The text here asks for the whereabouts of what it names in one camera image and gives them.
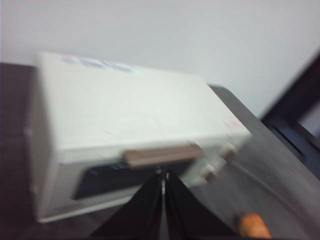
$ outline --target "brown handle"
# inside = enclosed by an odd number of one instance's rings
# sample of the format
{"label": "brown handle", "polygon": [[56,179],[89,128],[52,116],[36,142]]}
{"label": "brown handle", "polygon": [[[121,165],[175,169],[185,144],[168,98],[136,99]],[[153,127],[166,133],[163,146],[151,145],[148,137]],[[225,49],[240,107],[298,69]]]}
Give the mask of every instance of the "brown handle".
{"label": "brown handle", "polygon": [[126,150],[123,153],[124,160],[132,168],[191,160],[203,156],[204,152],[197,144],[161,149]]}

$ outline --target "table surface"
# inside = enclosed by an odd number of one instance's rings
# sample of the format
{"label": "table surface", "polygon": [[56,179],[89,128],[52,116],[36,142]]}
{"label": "table surface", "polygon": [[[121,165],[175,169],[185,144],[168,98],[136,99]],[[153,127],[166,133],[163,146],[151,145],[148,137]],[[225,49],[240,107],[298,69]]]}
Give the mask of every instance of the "table surface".
{"label": "table surface", "polygon": [[[23,125],[34,70],[1,64],[0,237],[85,237],[119,206],[55,222],[35,222]],[[320,182],[227,89],[212,87],[252,133],[252,139],[209,184],[192,192],[232,228],[235,217],[262,216],[272,236],[315,240],[320,235]]]}

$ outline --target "sticker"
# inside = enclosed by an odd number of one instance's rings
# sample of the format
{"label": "sticker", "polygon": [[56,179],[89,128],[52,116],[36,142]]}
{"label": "sticker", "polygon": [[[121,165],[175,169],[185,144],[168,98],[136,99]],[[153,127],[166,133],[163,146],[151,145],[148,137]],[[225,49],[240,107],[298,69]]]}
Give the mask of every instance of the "sticker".
{"label": "sticker", "polygon": [[78,57],[78,56],[71,56],[71,55],[56,55],[56,58],[59,62],[64,64],[71,64],[71,65],[82,65],[90,68],[100,68],[100,69],[109,69],[115,71],[121,71],[129,74],[138,74],[140,75],[141,72],[138,68],[129,66],[123,63],[118,62],[110,62],[104,60],[98,60],[88,57]]}

